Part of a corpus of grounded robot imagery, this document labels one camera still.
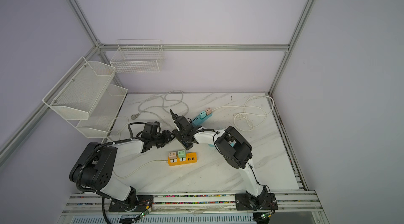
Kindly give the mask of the green plug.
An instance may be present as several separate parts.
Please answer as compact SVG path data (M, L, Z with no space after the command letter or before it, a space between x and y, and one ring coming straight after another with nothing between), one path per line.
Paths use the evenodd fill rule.
M178 158L186 158L186 151L185 150L180 150L177 152Z

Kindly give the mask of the orange power strip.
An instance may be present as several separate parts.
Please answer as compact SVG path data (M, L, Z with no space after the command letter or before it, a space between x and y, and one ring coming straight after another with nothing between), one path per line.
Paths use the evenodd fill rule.
M197 153L190 152L186 154L185 158L169 159L167 161L169 166L181 166L197 163Z

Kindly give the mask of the black power strip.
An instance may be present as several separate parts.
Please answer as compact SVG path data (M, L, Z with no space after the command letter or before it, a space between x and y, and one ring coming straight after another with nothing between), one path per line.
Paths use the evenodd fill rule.
M185 150L190 150L193 147L194 139L190 136L178 137L177 140L185 148Z

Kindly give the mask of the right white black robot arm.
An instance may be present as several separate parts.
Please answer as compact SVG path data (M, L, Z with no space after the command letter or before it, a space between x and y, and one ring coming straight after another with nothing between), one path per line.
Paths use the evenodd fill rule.
M184 116L172 110L169 112L176 126L173 135L181 145L190 150L194 144L212 144L231 167L239 170L246 188L248 207L262 209L267 203L270 189L258 181L253 166L253 148L241 133L232 126L224 130L195 126Z

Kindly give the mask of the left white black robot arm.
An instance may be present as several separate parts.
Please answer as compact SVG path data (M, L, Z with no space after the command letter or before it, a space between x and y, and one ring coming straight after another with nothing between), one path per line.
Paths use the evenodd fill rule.
M174 134L161 130L160 123L129 123L129 138L106 143L89 143L69 174L80 192L90 192L108 199L127 201L136 190L113 174L119 146L131 147L135 153L145 153L153 146L162 148Z

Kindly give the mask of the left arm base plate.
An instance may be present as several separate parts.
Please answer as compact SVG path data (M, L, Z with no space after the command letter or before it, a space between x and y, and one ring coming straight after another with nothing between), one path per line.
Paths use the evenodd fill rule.
M153 195L137 195L135 198L129 197L126 201L112 199L109 205L109 212L143 212L151 208Z

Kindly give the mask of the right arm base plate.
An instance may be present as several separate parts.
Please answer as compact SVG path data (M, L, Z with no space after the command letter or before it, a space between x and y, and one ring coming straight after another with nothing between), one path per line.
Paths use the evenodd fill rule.
M267 193L264 196L254 197L248 193L237 193L235 195L237 210L278 210L278 203L273 193Z

